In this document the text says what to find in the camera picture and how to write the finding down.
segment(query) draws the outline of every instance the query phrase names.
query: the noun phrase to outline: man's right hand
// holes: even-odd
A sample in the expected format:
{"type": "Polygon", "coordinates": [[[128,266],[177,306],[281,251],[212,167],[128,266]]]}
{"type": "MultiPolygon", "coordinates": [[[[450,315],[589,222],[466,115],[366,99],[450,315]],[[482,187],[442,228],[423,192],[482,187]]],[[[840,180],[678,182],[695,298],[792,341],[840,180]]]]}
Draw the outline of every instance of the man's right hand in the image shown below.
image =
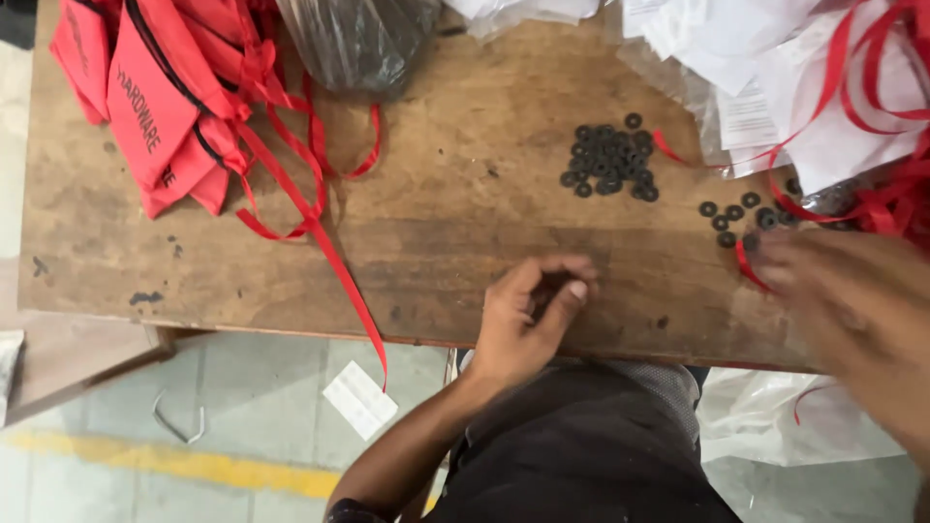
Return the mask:
{"type": "Polygon", "coordinates": [[[900,238],[763,235],[753,264],[825,370],[930,475],[930,262],[900,238]]]}

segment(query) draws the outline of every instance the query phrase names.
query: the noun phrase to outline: white bag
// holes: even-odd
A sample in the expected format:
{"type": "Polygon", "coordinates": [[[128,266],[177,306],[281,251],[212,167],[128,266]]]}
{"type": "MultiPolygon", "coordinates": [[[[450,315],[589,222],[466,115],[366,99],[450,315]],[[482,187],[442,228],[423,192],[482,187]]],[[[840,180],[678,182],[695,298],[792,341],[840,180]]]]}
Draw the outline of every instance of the white bag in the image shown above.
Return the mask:
{"type": "Polygon", "coordinates": [[[703,462],[736,456],[795,466],[904,453],[842,386],[814,374],[711,369],[697,422],[703,462]]]}

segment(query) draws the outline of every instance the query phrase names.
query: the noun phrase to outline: dark mark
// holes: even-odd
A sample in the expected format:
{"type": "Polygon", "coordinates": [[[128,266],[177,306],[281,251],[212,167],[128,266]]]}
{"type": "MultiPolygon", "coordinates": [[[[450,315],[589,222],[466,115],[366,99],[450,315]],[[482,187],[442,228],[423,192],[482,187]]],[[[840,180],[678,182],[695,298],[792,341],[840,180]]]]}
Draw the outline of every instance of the dark mark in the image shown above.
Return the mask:
{"type": "Polygon", "coordinates": [[[48,274],[48,265],[42,263],[38,256],[33,256],[33,263],[35,263],[35,272],[33,273],[33,278],[37,278],[42,274],[48,274]]]}
{"type": "Polygon", "coordinates": [[[137,292],[132,295],[132,298],[129,298],[129,306],[135,307],[141,302],[147,303],[156,303],[163,300],[165,297],[162,296],[161,292],[155,291],[152,294],[146,294],[144,292],[137,292]]]}
{"type": "Polygon", "coordinates": [[[441,29],[439,31],[439,35],[442,36],[443,38],[447,38],[449,36],[459,36],[460,34],[465,34],[466,32],[468,32],[468,28],[465,27],[464,25],[459,25],[456,27],[449,27],[447,29],[441,29]]]}

